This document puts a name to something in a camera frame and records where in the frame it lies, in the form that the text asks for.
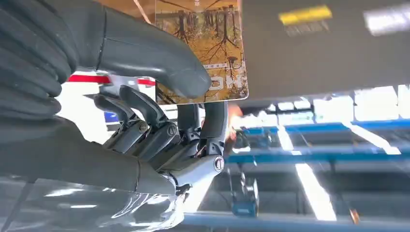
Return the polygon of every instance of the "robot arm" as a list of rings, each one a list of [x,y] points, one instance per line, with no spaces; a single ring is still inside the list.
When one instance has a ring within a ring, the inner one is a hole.
[[[54,115],[54,97],[76,70],[152,76],[200,96],[211,81],[183,42],[86,0],[1,1],[0,38],[1,172],[128,191],[147,182],[155,193],[175,193],[149,164],[85,141]]]

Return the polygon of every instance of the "ceiling light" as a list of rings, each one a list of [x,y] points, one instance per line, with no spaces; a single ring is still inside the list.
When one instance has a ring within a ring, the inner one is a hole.
[[[278,126],[278,137],[280,141],[280,145],[282,146],[282,149],[285,151],[292,151],[293,150],[293,144],[291,141],[291,138],[289,137],[289,134],[286,132],[284,126]]]
[[[278,104],[280,110],[293,110],[294,105],[292,102],[281,102]]]
[[[278,126],[278,136],[283,150],[289,150],[293,155],[302,154],[293,150],[292,141],[284,126]],[[320,186],[311,167],[306,163],[298,163],[295,168],[317,220],[336,221],[329,194]]]
[[[329,194],[320,186],[311,167],[305,163],[298,163],[295,167],[317,220],[336,221]]]
[[[308,109],[308,108],[310,108],[310,102],[308,102],[308,101],[295,101],[294,105],[297,109]]]
[[[389,142],[380,136],[356,125],[353,125],[351,122],[342,122],[342,124],[349,128],[353,133],[358,136],[366,139],[374,146],[382,148],[388,155],[400,155],[401,152],[397,147],[390,146]]]
[[[274,106],[273,104],[270,104],[270,106],[267,108],[267,110],[276,111],[276,106]]]

